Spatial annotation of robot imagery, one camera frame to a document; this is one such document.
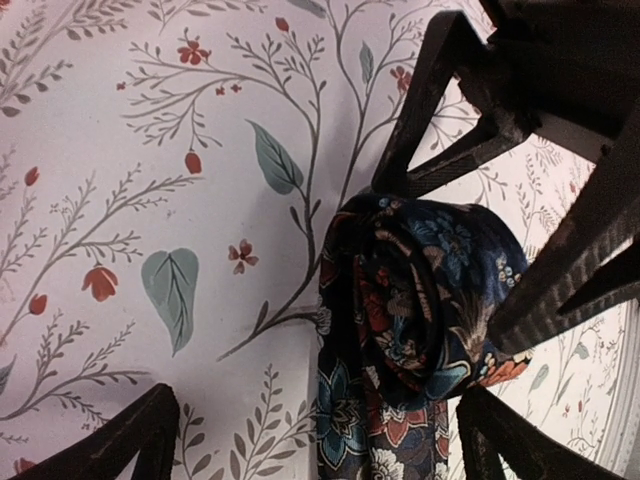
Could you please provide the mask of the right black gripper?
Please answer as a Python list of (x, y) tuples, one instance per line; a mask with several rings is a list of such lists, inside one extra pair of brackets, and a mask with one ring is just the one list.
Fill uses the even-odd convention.
[[(481, 40), (461, 11), (429, 22), (412, 81), (371, 189), (418, 198), (531, 135), (593, 162), (639, 162), (639, 4), (485, 1)], [(476, 126), (410, 168), (450, 80), (480, 111)]]

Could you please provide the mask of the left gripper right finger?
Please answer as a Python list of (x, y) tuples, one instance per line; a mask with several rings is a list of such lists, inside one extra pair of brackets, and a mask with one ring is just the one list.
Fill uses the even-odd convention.
[(503, 463), (526, 480), (622, 478), (545, 435), (481, 386), (462, 395), (456, 416), (470, 480), (504, 480)]

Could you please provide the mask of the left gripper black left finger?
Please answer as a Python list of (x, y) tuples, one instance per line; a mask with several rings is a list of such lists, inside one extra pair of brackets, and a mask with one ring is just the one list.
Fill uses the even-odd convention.
[(26, 421), (24, 446), (1, 445), (3, 479), (169, 479), (179, 404), (157, 383), (137, 398), (107, 399), (114, 416), (97, 428), (77, 414), (46, 408)]

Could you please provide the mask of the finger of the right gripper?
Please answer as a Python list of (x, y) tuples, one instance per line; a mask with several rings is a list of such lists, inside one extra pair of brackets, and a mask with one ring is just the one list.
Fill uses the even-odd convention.
[(492, 317), (492, 343), (515, 354), (639, 296), (639, 111), (534, 263)]

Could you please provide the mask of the dark floral tie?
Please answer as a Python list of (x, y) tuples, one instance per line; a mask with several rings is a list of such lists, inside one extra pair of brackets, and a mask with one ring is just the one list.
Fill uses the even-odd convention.
[(320, 478), (446, 477), (449, 400), (532, 360), (487, 334), (527, 266), (509, 227), (477, 204), (366, 193), (342, 207), (319, 276)]

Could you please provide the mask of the floral tablecloth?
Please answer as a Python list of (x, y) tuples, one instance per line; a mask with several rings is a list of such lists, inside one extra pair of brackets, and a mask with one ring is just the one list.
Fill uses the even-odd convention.
[[(380, 194), (431, 19), (461, 11), (487, 40), (483, 2), (3, 2), (1, 445), (46, 408), (97, 428), (109, 397), (165, 383), (169, 479), (322, 479), (327, 231)], [(479, 118), (453, 77), (409, 167)], [(527, 271), (597, 164), (531, 135), (421, 197), (380, 195), (491, 210)], [(527, 350), (483, 388), (637, 478), (639, 296)]]

